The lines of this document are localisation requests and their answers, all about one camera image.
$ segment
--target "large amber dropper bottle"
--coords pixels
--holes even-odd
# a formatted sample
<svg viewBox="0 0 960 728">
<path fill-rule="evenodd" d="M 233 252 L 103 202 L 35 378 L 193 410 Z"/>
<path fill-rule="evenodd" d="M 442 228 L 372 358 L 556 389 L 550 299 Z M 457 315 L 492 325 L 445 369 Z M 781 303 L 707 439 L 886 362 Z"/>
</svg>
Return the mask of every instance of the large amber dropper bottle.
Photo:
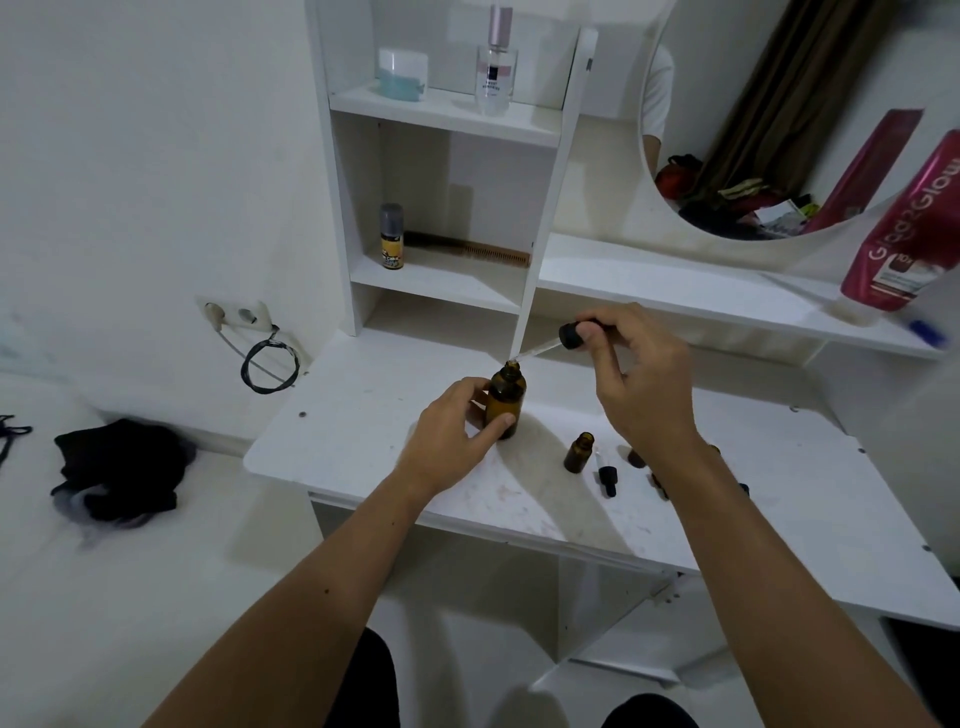
<svg viewBox="0 0 960 728">
<path fill-rule="evenodd" d="M 489 425 L 504 412 L 511 412 L 516 417 L 516 422 L 503 433 L 501 440 L 508 440 L 516 433 L 516 425 L 520 421 L 520 407 L 523 406 L 523 395 L 526 393 L 527 380 L 520 373 L 520 365 L 513 359 L 491 378 L 484 425 Z"/>
</svg>

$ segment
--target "amber glass bottle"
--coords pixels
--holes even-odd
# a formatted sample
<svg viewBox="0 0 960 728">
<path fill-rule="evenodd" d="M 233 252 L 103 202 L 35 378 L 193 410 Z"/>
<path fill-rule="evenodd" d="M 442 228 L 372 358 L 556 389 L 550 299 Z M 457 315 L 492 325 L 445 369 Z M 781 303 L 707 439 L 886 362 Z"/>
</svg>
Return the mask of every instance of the amber glass bottle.
<svg viewBox="0 0 960 728">
<path fill-rule="evenodd" d="M 501 440 L 509 440 L 516 433 L 516 426 L 520 422 L 520 407 L 523 406 L 523 395 L 526 393 L 527 380 L 520 373 L 520 365 L 513 359 L 504 364 L 503 369 L 491 378 L 484 425 L 489 425 L 504 412 L 512 412 L 516 417 L 516 422 L 503 433 Z"/>
<path fill-rule="evenodd" d="M 589 432 L 582 432 L 566 452 L 564 467 L 571 473 L 582 473 L 592 454 L 593 435 Z"/>
</svg>

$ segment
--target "pink tube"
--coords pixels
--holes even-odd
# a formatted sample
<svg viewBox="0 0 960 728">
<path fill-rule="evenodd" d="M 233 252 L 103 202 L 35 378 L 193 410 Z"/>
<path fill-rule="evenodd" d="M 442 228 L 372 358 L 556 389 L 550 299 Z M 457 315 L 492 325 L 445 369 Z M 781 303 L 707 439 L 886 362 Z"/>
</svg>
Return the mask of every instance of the pink tube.
<svg viewBox="0 0 960 728">
<path fill-rule="evenodd" d="M 896 311 L 957 263 L 960 130 L 953 130 L 863 241 L 840 290 L 853 302 Z"/>
</svg>

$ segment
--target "electrical socket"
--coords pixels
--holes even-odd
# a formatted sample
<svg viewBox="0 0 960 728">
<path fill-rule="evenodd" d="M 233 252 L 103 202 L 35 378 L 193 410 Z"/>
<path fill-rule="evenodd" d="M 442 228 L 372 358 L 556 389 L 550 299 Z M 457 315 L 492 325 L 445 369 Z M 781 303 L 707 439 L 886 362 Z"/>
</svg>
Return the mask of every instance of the electrical socket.
<svg viewBox="0 0 960 728">
<path fill-rule="evenodd" d="M 233 328 L 252 328 L 254 331 L 265 331 L 270 333 L 274 330 L 274 320 L 270 318 L 270 310 L 262 301 L 256 303 L 238 303 L 236 301 L 226 301 L 224 299 L 210 299 L 203 296 L 197 296 L 197 306 L 204 318 L 209 321 L 206 314 L 206 305 L 216 303 L 224 309 L 226 314 L 224 326 Z"/>
</svg>

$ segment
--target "brown comb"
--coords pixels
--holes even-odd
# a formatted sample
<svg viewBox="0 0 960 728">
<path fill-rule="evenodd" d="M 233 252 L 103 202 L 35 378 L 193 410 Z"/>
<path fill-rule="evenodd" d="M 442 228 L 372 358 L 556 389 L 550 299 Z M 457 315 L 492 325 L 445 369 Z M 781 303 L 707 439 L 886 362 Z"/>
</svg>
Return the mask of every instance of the brown comb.
<svg viewBox="0 0 960 728">
<path fill-rule="evenodd" d="M 487 260 L 490 263 L 513 265 L 517 268 L 530 267 L 529 253 L 487 245 L 486 243 L 471 243 L 468 240 L 458 240 L 454 237 L 431 235 L 429 232 L 406 231 L 403 234 L 403 244 L 409 245 L 411 248 L 435 250 L 449 255 Z"/>
</svg>

